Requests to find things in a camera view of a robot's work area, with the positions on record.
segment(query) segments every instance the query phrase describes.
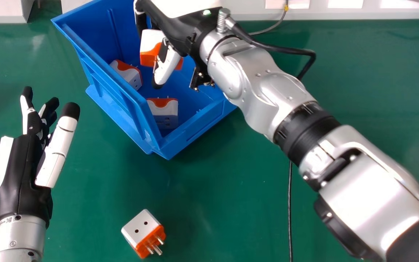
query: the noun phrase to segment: blue plastic container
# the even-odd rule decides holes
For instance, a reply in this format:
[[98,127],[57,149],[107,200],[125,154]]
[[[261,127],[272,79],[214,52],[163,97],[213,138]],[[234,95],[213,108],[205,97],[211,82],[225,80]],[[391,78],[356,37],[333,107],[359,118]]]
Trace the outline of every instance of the blue plastic container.
[[[109,64],[115,59],[140,64],[140,39],[135,28],[133,0],[95,0],[52,20],[73,44],[90,86],[87,94],[147,154],[171,159],[235,109],[219,88],[188,85],[195,66],[186,57],[160,90],[151,86],[152,70],[139,66],[143,86],[134,90]],[[179,127],[159,130],[146,98],[177,98]]]

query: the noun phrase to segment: silver robotic arm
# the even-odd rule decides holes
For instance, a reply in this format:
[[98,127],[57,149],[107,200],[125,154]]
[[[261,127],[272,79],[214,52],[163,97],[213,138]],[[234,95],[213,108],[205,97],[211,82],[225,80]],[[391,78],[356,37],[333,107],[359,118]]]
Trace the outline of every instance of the silver robotic arm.
[[[304,181],[318,192],[316,213],[350,255],[419,261],[416,180],[353,127],[323,110],[298,78],[278,68],[260,48],[263,44],[231,19],[229,10],[219,7],[172,17],[161,0],[137,0],[136,7],[181,56],[195,60],[196,71],[218,85],[251,128],[279,145],[299,167]],[[208,11],[218,15],[208,18]],[[185,22],[186,16],[191,22]],[[168,30],[181,23],[196,29],[184,37]],[[182,48],[185,39],[193,42]]]
[[53,212],[51,188],[64,165],[80,107],[67,103],[55,131],[59,100],[52,98],[39,112],[32,88],[20,96],[22,135],[0,141],[0,262],[40,262],[45,232]]

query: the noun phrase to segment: orange and white plug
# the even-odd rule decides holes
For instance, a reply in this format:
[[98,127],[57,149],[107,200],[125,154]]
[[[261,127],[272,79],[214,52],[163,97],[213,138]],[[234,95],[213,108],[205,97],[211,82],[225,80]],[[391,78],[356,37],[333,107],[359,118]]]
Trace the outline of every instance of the orange and white plug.
[[121,232],[140,258],[154,253],[163,254],[159,246],[166,239],[164,227],[148,210],[143,209],[138,213]]

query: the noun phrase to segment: green table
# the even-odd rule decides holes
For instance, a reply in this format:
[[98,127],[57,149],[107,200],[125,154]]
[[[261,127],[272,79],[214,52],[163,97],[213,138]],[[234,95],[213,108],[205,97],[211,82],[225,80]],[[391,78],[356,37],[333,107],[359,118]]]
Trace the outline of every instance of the green table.
[[[25,85],[33,86],[37,108],[58,96],[82,109],[53,190],[44,261],[140,261],[121,227],[142,209],[168,234],[163,256],[147,261],[288,261],[283,153],[236,111],[171,161],[144,154],[85,94],[74,49],[49,21],[59,12],[46,2],[29,24],[0,25],[0,137],[21,133]],[[419,20],[285,22],[259,39],[315,50],[318,61],[304,78],[310,93],[419,181]],[[275,60],[292,73],[304,63]],[[295,260],[354,261],[316,217],[316,194],[294,174]]]

